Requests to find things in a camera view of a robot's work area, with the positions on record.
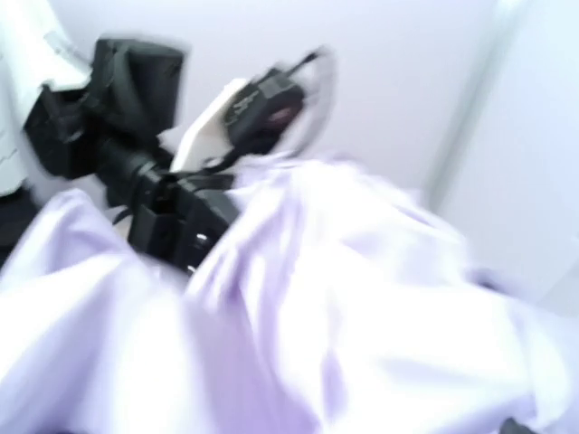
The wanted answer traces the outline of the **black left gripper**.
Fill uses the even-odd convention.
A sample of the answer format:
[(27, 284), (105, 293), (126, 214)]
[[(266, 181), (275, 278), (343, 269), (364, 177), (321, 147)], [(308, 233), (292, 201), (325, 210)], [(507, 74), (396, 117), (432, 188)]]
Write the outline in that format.
[(239, 215), (227, 195), (233, 180), (230, 174), (145, 170), (131, 191), (128, 243), (140, 253), (195, 273)]

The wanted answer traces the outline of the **lilac folding umbrella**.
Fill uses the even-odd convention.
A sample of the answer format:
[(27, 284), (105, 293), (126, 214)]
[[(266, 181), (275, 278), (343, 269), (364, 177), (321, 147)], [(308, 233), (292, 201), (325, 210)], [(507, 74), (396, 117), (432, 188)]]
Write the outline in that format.
[(465, 240), (344, 161), (252, 159), (188, 280), (79, 190), (1, 274), (4, 433), (548, 429), (568, 378), (541, 318), (471, 277)]

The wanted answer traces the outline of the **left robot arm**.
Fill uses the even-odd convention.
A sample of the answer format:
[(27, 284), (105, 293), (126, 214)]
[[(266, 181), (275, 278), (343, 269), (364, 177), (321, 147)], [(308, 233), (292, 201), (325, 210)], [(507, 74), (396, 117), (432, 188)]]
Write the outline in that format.
[(217, 117), (230, 91), (207, 108), (174, 153), (160, 137), (175, 123), (185, 50), (104, 36), (81, 57), (49, 3), (1, 4), (1, 55), (14, 120), (43, 168), (95, 175), (110, 202), (131, 214), (131, 246), (191, 273), (233, 221), (228, 175), (208, 160), (224, 151)]

